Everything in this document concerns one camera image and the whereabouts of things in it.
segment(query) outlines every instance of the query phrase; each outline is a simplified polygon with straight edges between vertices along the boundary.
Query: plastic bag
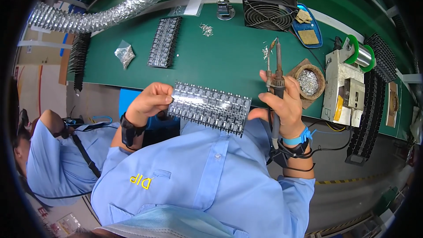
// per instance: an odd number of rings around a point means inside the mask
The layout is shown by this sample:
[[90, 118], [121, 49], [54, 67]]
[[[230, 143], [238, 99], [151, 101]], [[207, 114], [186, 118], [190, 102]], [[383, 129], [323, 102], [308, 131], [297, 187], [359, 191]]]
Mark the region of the plastic bag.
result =
[[132, 51], [132, 46], [124, 40], [121, 41], [119, 47], [115, 50], [115, 55], [124, 65], [124, 70], [126, 70], [132, 59], [135, 57], [135, 54]]
[[190, 0], [186, 6], [173, 7], [168, 16], [195, 16], [199, 17], [203, 9], [201, 0]]

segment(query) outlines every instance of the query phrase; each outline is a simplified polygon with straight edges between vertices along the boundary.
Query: wooden bowl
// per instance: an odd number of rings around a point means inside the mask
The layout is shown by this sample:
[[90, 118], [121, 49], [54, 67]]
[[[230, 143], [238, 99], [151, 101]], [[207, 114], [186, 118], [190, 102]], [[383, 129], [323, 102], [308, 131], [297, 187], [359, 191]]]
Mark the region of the wooden bowl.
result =
[[294, 74], [294, 78], [298, 79], [299, 74], [303, 71], [303, 70], [310, 70], [312, 72], [315, 73], [316, 77], [317, 77], [317, 84], [319, 85], [319, 87], [317, 88], [316, 93], [314, 93], [311, 96], [307, 96], [305, 93], [303, 93], [303, 91], [301, 91], [301, 89], [299, 90], [299, 94], [306, 99], [310, 99], [310, 100], [315, 100], [316, 98], [320, 97], [320, 95], [323, 93], [323, 91], [325, 90], [325, 77], [323, 76], [323, 74], [321, 73], [320, 69], [317, 66], [314, 65], [303, 65], [301, 66]]

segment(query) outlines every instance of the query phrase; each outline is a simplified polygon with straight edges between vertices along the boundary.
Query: solder wire spool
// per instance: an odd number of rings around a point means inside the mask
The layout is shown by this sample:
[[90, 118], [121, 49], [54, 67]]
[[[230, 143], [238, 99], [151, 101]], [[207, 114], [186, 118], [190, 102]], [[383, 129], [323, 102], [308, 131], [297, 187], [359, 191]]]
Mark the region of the solder wire spool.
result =
[[354, 35], [348, 35], [345, 41], [354, 46], [354, 54], [345, 60], [346, 64], [358, 64], [363, 72], [368, 72], [375, 66], [374, 52], [369, 45], [361, 45]]

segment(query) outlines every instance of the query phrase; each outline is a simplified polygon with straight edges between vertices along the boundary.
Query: yellow embroidered text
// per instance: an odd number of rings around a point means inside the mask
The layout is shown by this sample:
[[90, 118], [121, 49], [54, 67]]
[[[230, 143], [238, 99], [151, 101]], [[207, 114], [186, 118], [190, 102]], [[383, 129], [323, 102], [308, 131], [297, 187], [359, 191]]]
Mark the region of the yellow embroidered text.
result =
[[131, 177], [130, 178], [130, 182], [131, 183], [134, 183], [134, 184], [137, 184], [137, 185], [139, 185], [140, 184], [140, 182], [141, 182], [141, 186], [143, 187], [143, 188], [145, 188], [145, 189], [148, 189], [149, 187], [150, 187], [150, 183], [151, 183], [151, 180], [152, 180], [152, 178], [149, 178], [149, 177], [147, 177], [147, 178], [144, 178], [142, 181], [141, 181], [141, 178], [143, 177], [143, 175], [141, 175], [140, 176], [140, 174], [138, 174], [136, 177]]

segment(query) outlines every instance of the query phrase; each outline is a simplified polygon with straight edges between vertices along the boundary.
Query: yellow cable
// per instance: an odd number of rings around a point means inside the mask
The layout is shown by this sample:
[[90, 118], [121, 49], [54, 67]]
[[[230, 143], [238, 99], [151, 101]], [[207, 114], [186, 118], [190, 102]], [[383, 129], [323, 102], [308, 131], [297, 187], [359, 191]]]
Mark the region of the yellow cable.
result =
[[334, 128], [332, 128], [328, 123], [326, 123], [326, 125], [328, 125], [329, 126], [329, 128], [331, 128], [332, 130], [334, 130], [334, 131], [343, 131], [343, 130], [345, 130], [345, 127], [344, 128], [342, 128], [342, 129], [340, 129], [340, 130], [335, 130]]

